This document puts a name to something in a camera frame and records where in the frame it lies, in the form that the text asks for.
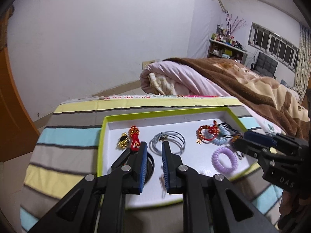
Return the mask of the right hand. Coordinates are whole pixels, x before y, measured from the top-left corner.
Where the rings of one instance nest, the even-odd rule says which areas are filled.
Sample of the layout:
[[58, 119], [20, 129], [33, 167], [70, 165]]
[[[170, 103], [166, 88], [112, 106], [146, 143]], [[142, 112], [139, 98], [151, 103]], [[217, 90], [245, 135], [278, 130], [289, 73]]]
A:
[[310, 197], [300, 199], [284, 190], [279, 212], [279, 232], [310, 232]]

